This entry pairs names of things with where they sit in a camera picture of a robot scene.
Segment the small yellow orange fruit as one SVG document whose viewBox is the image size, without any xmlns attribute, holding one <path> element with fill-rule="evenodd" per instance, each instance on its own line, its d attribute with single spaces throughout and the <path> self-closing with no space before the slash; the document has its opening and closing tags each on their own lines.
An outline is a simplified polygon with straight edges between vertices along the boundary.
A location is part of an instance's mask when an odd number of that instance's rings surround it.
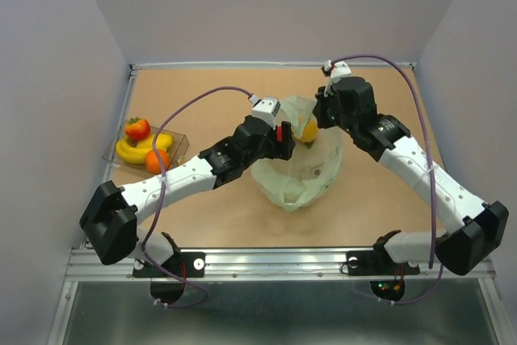
<svg viewBox="0 0 517 345">
<path fill-rule="evenodd" d="M 316 140 L 319 128 L 315 120 L 311 120 L 304 126 L 301 136 L 298 140 L 302 143 L 312 143 Z"/>
</svg>

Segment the light green plastic bag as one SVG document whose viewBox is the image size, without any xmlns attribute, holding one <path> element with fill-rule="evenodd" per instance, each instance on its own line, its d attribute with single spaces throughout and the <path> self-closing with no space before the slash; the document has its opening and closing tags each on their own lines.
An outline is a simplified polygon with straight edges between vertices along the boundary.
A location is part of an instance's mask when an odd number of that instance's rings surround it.
<svg viewBox="0 0 517 345">
<path fill-rule="evenodd" d="M 319 129 L 312 143 L 298 140 L 304 126 L 316 121 L 315 105 L 315 99 L 300 95 L 282 99 L 277 121 L 292 125 L 292 157 L 287 161 L 260 159 L 251 167 L 251 175 L 266 197 L 288 212 L 306 207 L 322 196 L 338 178 L 343 163 L 343 134 L 339 128 Z"/>
</svg>

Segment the red orange persimmon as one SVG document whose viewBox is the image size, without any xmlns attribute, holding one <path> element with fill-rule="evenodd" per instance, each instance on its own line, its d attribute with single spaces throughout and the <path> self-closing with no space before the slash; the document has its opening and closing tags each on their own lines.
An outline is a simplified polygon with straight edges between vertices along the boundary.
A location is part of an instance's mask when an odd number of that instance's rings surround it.
<svg viewBox="0 0 517 345">
<path fill-rule="evenodd" d="M 124 131 L 130 141 L 139 142 L 150 135 L 151 127 L 147 119 L 133 117 L 128 120 Z"/>
</svg>

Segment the yellow banana bunch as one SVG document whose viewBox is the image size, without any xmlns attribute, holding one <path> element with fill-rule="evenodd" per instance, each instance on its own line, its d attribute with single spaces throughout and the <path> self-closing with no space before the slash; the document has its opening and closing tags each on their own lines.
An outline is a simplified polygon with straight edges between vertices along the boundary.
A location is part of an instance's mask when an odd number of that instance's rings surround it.
<svg viewBox="0 0 517 345">
<path fill-rule="evenodd" d="M 145 140 L 134 143 L 126 136 L 116 142 L 116 153 L 124 161 L 130 164 L 141 165 L 145 163 L 145 155 L 153 149 L 155 134 L 151 133 Z M 158 149 L 168 150 L 174 142 L 174 138 L 167 133 L 160 133 L 156 140 Z"/>
</svg>

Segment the red apple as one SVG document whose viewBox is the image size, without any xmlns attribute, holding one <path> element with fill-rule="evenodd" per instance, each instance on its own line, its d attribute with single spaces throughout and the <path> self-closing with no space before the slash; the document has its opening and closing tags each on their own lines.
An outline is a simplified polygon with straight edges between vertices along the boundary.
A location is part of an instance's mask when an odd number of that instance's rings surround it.
<svg viewBox="0 0 517 345">
<path fill-rule="evenodd" d="M 283 129 L 281 126 L 278 126 L 276 129 L 276 138 L 278 142 L 283 141 Z"/>
</svg>

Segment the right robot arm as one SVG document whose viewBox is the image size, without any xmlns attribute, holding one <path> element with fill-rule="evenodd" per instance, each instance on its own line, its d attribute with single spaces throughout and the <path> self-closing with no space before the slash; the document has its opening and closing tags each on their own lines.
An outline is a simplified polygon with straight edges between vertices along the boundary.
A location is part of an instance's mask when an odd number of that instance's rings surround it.
<svg viewBox="0 0 517 345">
<path fill-rule="evenodd" d="M 445 228 L 417 248 L 417 234 L 395 233 L 372 252 L 376 270 L 390 272 L 418 253 L 434 253 L 452 273 L 464 276 L 497 249 L 509 216 L 499 201 L 472 194 L 435 163 L 396 117 L 377 111 L 372 85 L 346 77 L 315 94 L 313 114 L 321 129 L 340 128 L 353 144 L 391 170 L 431 208 Z"/>
</svg>

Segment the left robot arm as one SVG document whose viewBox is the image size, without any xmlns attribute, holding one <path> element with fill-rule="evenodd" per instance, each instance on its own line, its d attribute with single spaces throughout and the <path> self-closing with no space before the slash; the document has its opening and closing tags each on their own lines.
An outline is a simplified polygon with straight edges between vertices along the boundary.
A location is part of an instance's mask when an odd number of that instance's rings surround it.
<svg viewBox="0 0 517 345">
<path fill-rule="evenodd" d="M 247 116 L 233 135 L 165 175 L 117 187 L 112 181 L 100 184 L 79 225 L 104 265 L 118 263 L 135 252 L 143 241 L 137 226 L 188 196 L 215 190 L 242 176 L 262 158 L 288 160 L 295 141 L 291 124 L 269 125 Z"/>
</svg>

